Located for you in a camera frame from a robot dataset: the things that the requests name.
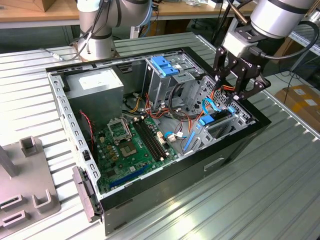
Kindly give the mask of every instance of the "workbench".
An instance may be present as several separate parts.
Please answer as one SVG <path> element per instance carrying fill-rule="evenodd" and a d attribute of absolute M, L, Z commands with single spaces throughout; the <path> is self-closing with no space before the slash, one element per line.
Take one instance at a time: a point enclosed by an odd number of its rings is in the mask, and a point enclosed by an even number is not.
<path fill-rule="evenodd" d="M 251 2 L 241 8 L 245 16 L 249 16 L 256 4 Z M 190 6 L 185 2 L 162 2 L 159 4 L 159 14 L 153 12 L 151 21 L 157 20 L 178 20 L 178 19 L 205 19 L 217 18 L 220 13 L 220 6 L 211 7 L 207 4 L 200 6 Z M 49 27 L 79 25 L 79 13 L 75 0 L 56 0 L 56 2 L 46 11 L 32 11 L 18 7 L 4 6 L 0 9 L 0 29 Z M 131 38 L 138 37 L 135 34 L 137 29 L 131 28 Z"/>
<path fill-rule="evenodd" d="M 210 65 L 216 52 L 193 33 L 119 40 L 115 46 L 121 56 L 189 46 Z M 51 50 L 64 58 L 76 54 L 69 46 Z M 73 183 L 76 160 L 45 72 L 62 63 L 41 50 L 1 54 L 0 63 L 0 144 L 38 136 L 61 204 L 58 213 L 6 240 L 105 239 L 102 223 L 88 223 Z M 320 235 L 320 136 L 267 91 L 249 100 L 272 123 L 234 162 L 108 239 L 316 240 Z"/>

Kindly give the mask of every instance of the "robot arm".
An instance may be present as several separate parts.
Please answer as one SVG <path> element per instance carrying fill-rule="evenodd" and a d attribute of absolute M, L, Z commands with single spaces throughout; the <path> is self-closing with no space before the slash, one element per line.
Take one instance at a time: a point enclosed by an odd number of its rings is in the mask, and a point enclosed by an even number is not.
<path fill-rule="evenodd" d="M 237 77 L 232 98 L 235 100 L 247 99 L 254 94 L 268 88 L 271 84 L 262 75 L 266 60 L 280 60 L 297 56 L 313 46 L 319 36 L 319 28 L 310 21 L 301 21 L 315 0 L 260 0 L 250 16 L 248 22 L 241 13 L 231 5 L 231 8 L 245 23 L 228 32 L 222 46 L 218 47 L 213 71 L 217 82 L 216 89 L 230 73 Z M 314 29 L 313 41 L 300 52 L 283 57 L 274 57 L 265 52 L 270 46 L 263 41 L 277 41 L 287 37 L 299 24 L 307 24 Z M 250 79 L 255 79 L 253 89 L 246 90 Z"/>
<path fill-rule="evenodd" d="M 86 60 L 112 58 L 115 54 L 112 28 L 148 23 L 151 7 L 152 0 L 78 0 L 80 56 Z"/>

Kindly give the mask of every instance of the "slotted aluminum surface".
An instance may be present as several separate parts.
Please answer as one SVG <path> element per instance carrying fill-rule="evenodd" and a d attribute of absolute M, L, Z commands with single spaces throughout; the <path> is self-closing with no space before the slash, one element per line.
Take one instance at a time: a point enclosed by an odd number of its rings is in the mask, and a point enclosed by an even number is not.
<path fill-rule="evenodd" d="M 115 45 L 122 56 L 189 46 L 210 65 L 215 53 L 193 33 L 126 39 Z M 75 55 L 71 47 L 52 50 L 65 58 Z M 72 181 L 75 160 L 44 71 L 60 64 L 55 62 L 40 50 L 0 55 L 0 144 L 38 136 L 61 203 L 60 212 L 6 239 L 102 240 L 103 224 L 88 223 Z M 320 142 L 266 93 L 250 101 L 272 124 L 236 161 L 109 239 L 317 239 Z"/>

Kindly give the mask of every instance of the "motherboard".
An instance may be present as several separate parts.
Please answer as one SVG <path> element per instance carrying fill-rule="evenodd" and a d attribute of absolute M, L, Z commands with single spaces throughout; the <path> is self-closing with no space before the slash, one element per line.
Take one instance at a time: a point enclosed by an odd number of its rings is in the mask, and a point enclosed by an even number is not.
<path fill-rule="evenodd" d="M 102 194 L 178 158 L 150 117 L 130 122 L 116 119 L 94 137 Z"/>

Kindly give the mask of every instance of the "sticker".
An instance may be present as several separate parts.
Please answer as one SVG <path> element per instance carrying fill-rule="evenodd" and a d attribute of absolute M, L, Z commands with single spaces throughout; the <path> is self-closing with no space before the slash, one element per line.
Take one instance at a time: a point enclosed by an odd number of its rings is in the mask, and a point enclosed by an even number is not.
<path fill-rule="evenodd" d="M 298 95 L 306 95 L 306 93 L 302 89 L 295 89 L 294 90 Z"/>
<path fill-rule="evenodd" d="M 108 86 L 109 81 L 114 80 L 115 76 L 110 70 L 101 72 L 100 74 L 94 74 L 90 76 L 84 76 L 79 79 L 79 83 L 83 90 L 93 89 L 101 86 Z"/>
<path fill-rule="evenodd" d="M 309 104 L 310 106 L 317 106 L 318 104 L 313 101 L 312 99 L 305 99 L 306 103 Z"/>

